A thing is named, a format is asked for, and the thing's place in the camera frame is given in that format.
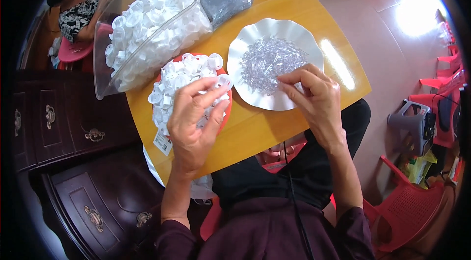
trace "metal drawer handle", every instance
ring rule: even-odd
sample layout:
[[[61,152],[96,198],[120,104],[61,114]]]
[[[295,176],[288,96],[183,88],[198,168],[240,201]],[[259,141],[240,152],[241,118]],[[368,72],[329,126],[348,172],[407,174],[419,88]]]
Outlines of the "metal drawer handle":
[[[98,142],[102,140],[104,137],[105,137],[105,133],[96,128],[91,129],[89,133],[85,134],[85,138],[90,139],[93,142]]]
[[[21,113],[15,110],[15,137],[18,136],[18,130],[21,128]]]
[[[85,206],[83,209],[89,216],[91,223],[95,225],[95,228],[98,230],[98,232],[103,232],[103,219],[101,218],[100,214],[98,214],[98,211],[95,209],[90,209],[89,206]]]
[[[52,105],[46,104],[46,125],[48,129],[51,128],[51,124],[56,120],[56,111]]]
[[[138,223],[136,224],[136,226],[138,228],[142,227],[144,225],[144,223],[147,222],[150,218],[152,218],[151,213],[148,213],[148,212],[139,213],[139,215],[137,217]]]

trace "black pants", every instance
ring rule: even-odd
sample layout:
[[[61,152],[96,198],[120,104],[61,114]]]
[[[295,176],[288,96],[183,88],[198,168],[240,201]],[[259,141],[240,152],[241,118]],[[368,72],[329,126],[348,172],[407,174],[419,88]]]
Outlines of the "black pants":
[[[353,158],[370,123],[370,107],[364,99],[342,110],[342,126]],[[256,197],[290,198],[288,169],[297,200],[323,209],[333,191],[332,174],[326,151],[317,143],[311,130],[304,131],[307,143],[298,155],[278,173],[265,170],[252,156],[212,173],[212,190],[220,198],[223,210]]]

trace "patterned blouse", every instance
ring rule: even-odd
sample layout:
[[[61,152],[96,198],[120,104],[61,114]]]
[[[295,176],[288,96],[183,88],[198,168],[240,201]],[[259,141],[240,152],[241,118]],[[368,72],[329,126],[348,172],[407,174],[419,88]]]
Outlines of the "patterned blouse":
[[[85,0],[60,14],[59,27],[62,35],[71,43],[74,43],[75,35],[90,23],[93,14],[97,10],[98,1]]]

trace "tiled floor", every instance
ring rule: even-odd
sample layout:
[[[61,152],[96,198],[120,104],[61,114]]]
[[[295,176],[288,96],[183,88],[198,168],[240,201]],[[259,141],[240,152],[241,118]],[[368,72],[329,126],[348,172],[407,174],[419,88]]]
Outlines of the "tiled floor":
[[[372,87],[365,99],[371,123],[354,163],[364,196],[379,203],[390,172],[378,162],[395,159],[386,117],[410,94],[428,93],[420,78],[433,78],[438,56],[448,55],[436,18],[436,0],[319,0],[350,41]]]

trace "label sticker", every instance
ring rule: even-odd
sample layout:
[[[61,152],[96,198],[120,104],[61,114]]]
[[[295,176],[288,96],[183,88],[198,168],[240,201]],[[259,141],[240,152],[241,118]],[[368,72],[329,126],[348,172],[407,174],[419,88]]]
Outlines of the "label sticker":
[[[170,150],[172,149],[173,143],[162,133],[162,131],[163,128],[159,129],[157,132],[157,135],[154,138],[154,145],[157,146],[157,148],[161,150],[164,155],[168,156]]]

